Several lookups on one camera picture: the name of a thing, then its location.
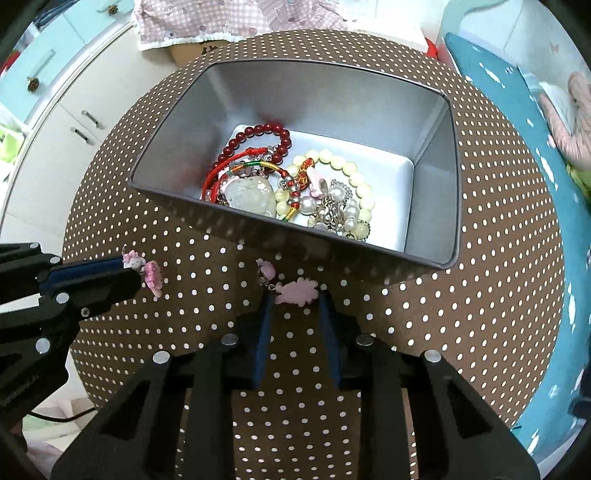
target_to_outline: pink towel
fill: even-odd
[[[569,78],[569,92],[578,107],[573,135],[569,135],[545,93],[540,94],[540,103],[556,146],[564,157],[577,170],[591,170],[591,82],[583,73],[574,72]]]

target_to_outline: pearl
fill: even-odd
[[[369,210],[366,209],[361,209],[359,211],[359,221],[363,221],[363,222],[370,222],[371,221],[371,212]]]
[[[318,222],[312,228],[315,228],[316,230],[320,230],[321,232],[328,232],[329,231],[328,226],[325,223],[321,223],[321,222]]]
[[[314,197],[302,197],[300,199],[300,212],[304,215],[311,215],[316,211],[318,203]]]
[[[355,225],[355,228],[353,228],[352,233],[359,240],[363,240],[369,235],[369,226],[359,222],[357,225]]]
[[[345,166],[346,163],[347,161],[339,155],[335,155],[334,157],[332,157],[332,160],[330,160],[330,166],[333,167],[335,170],[340,170]]]
[[[359,201],[359,206],[365,210],[373,210],[375,207],[375,200],[373,197],[363,197]]]
[[[345,207],[344,211],[346,218],[351,218],[353,220],[357,220],[359,217],[359,207],[356,205],[348,205]]]
[[[372,188],[369,185],[367,185],[366,183],[362,183],[357,186],[355,193],[357,194],[357,196],[359,198],[371,197]]]
[[[356,226],[357,226],[357,221],[356,220],[353,220],[352,218],[347,218],[345,220],[345,225],[343,226],[343,228],[345,229],[345,232],[350,232]]]
[[[357,171],[357,164],[352,161],[348,161],[345,165],[343,165],[343,173],[347,176],[350,176],[354,171]]]
[[[306,152],[306,158],[311,158],[314,161],[318,161],[320,154],[316,150],[308,150]]]
[[[278,202],[286,202],[290,197],[290,194],[287,190],[278,189],[275,191],[275,200]]]
[[[347,192],[340,185],[334,185],[329,188],[329,195],[331,195],[337,202],[342,202],[347,198]]]
[[[323,150],[320,150],[320,153],[318,154],[318,156],[319,156],[320,161],[322,163],[330,163],[330,160],[332,159],[333,154],[328,148],[325,148]]]
[[[300,171],[300,168],[297,165],[290,165],[286,168],[286,170],[292,177],[295,177]]]
[[[302,165],[304,163],[305,160],[306,160],[305,156],[303,156],[303,155],[296,155],[294,157],[294,165],[296,167],[299,167],[300,165]]]
[[[352,187],[356,187],[357,185],[360,185],[364,182],[365,182],[365,177],[363,176],[363,174],[360,171],[354,171],[349,176],[349,183],[351,184]]]
[[[279,202],[277,203],[277,215],[280,217],[287,214],[290,211],[290,206],[286,202]]]

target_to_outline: silver handle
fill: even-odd
[[[88,113],[86,110],[82,110],[82,115],[87,116],[90,119],[90,121],[92,123],[94,123],[96,128],[100,128],[99,121],[95,117],[93,117],[90,113]]]
[[[83,134],[80,130],[78,130],[76,127],[70,127],[70,131],[74,132],[82,140],[84,140],[86,143],[90,144],[90,139],[85,134]]]

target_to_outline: pink fish charm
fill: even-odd
[[[318,298],[317,286],[316,280],[301,277],[287,285],[278,283],[275,285],[275,291],[279,294],[275,298],[275,304],[293,303],[303,307],[306,303],[312,303]]]

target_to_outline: pink charm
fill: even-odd
[[[279,294],[275,298],[275,304],[294,303],[303,307],[306,303],[312,303],[318,298],[317,286],[318,282],[316,280],[301,277],[287,285],[278,283],[275,285],[275,291]]]
[[[142,267],[146,264],[146,260],[139,256],[135,250],[123,254],[123,268],[132,268],[137,273],[142,271]]]
[[[320,180],[324,180],[327,185],[330,185],[330,179],[321,175],[314,167],[308,167],[306,169],[306,174],[310,179],[310,195],[314,198],[322,197],[324,194],[322,193],[322,190],[320,190]]]
[[[144,265],[144,280],[146,286],[152,290],[154,297],[159,299],[162,296],[162,274],[160,273],[160,267],[152,260]]]
[[[275,278],[275,265],[271,262],[258,258],[256,264],[259,266],[259,271],[268,280],[271,281]]]

